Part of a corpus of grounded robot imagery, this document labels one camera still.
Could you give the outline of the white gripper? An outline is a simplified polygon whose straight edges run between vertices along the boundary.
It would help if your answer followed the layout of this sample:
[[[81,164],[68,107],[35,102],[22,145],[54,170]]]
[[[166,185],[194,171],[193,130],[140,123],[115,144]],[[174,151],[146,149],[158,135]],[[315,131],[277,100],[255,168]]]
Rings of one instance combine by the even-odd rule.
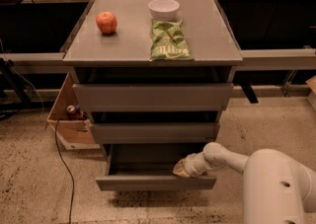
[[[205,160],[202,153],[190,154],[183,160],[180,160],[173,169],[173,174],[182,177],[198,177],[206,171]]]

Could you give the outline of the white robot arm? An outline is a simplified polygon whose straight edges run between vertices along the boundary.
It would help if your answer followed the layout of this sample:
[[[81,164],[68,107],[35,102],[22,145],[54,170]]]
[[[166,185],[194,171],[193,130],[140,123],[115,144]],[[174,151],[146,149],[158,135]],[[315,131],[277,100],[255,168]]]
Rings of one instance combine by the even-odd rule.
[[[243,224],[305,224],[305,215],[316,212],[316,172],[277,150],[246,156],[210,142],[173,173],[198,177],[219,165],[243,176]]]

